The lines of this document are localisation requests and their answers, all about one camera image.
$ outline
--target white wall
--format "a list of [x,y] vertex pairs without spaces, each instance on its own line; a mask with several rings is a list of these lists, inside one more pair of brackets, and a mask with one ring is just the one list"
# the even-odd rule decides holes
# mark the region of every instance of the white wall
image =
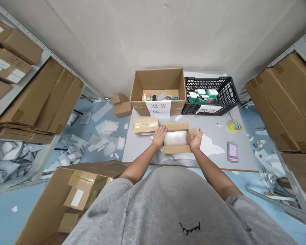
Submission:
[[306,0],[0,0],[105,96],[135,70],[220,70],[240,90],[306,32]]

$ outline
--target roll of tape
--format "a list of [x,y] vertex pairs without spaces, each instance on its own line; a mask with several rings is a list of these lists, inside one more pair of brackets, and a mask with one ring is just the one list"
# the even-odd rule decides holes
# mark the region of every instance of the roll of tape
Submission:
[[233,121],[233,122],[228,124],[228,129],[231,132],[237,133],[237,132],[240,132],[242,130],[242,126],[239,122]]

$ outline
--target hand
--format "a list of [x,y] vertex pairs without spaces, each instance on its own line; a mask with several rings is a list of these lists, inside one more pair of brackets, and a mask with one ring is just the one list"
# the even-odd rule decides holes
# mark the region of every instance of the hand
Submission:
[[157,130],[155,130],[153,135],[152,145],[156,146],[157,148],[162,146],[167,131],[168,128],[166,126],[161,126]]
[[203,137],[203,132],[201,129],[200,129],[200,132],[196,136],[190,133],[190,144],[189,145],[192,151],[200,148],[202,137]]

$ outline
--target black logo print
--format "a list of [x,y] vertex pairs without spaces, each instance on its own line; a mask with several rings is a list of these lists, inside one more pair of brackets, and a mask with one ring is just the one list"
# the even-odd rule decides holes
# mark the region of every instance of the black logo print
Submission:
[[183,231],[186,230],[186,235],[188,235],[189,232],[193,232],[194,230],[198,229],[198,230],[201,230],[201,222],[198,222],[198,226],[190,229],[190,230],[187,230],[185,227],[183,227],[183,225],[181,223],[179,223],[179,225],[181,226],[181,228],[183,229]]

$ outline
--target blue floor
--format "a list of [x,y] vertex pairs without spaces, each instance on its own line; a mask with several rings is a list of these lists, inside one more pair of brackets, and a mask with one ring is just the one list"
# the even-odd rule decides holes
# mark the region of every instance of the blue floor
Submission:
[[[78,111],[93,111],[95,113],[98,111],[104,103],[95,103],[92,105],[91,102],[85,99],[80,99],[75,109]],[[254,140],[251,142],[252,150],[256,149],[253,147],[253,143],[257,139],[264,139],[267,142],[263,145],[263,149],[268,153],[273,153],[273,148],[270,139],[268,136],[260,136],[254,135],[255,129],[259,127],[263,127],[263,122],[258,115],[255,108],[242,109],[240,108],[240,112],[244,121],[244,125],[247,133],[251,136],[254,136]],[[101,118],[98,122],[93,122],[90,120],[88,125],[79,125],[80,118],[74,123],[73,126],[66,126],[63,134],[75,134],[84,140],[89,140],[91,134],[94,133],[97,135],[95,130],[95,126],[103,122],[104,120],[118,121],[119,127],[117,132],[113,132],[111,137],[118,138],[126,137],[127,130],[124,129],[124,124],[130,122],[130,117],[125,118],[117,118],[114,115],[113,108],[109,110],[106,115]],[[58,144],[57,147],[63,148],[67,144],[72,143],[72,141],[68,141],[65,144]],[[122,160],[123,150],[116,150],[116,153],[120,156],[119,160]],[[48,166],[57,160],[57,157],[60,155],[60,151],[54,151],[52,154]],[[98,162],[98,161],[106,161],[116,159],[114,156],[110,158],[110,156],[104,157],[103,151],[99,153],[97,151],[89,152],[88,150],[85,152],[84,157],[81,162]],[[147,172],[144,177],[146,177],[151,171],[158,168],[159,166],[149,166]],[[197,168],[190,168],[190,170],[196,172],[200,176],[203,176],[202,171]],[[263,193],[268,191],[268,189],[263,185],[260,180],[259,173],[248,173],[248,172],[239,172],[235,174],[231,171],[224,171],[229,178],[238,186],[238,188],[246,195],[251,198],[255,202],[257,202],[262,208],[264,208],[269,215],[276,220],[279,225],[289,233],[299,244],[306,244],[306,225],[295,220],[294,218],[288,216],[284,211],[275,207],[274,205],[263,201],[262,199],[251,195],[245,191],[245,187],[249,187],[259,193]],[[6,192],[0,194],[0,244],[13,244],[16,240],[19,232],[21,231],[23,224],[27,220],[33,206],[38,200],[44,189],[44,185],[32,186],[12,192]],[[12,212],[11,209],[17,206],[18,211]]]

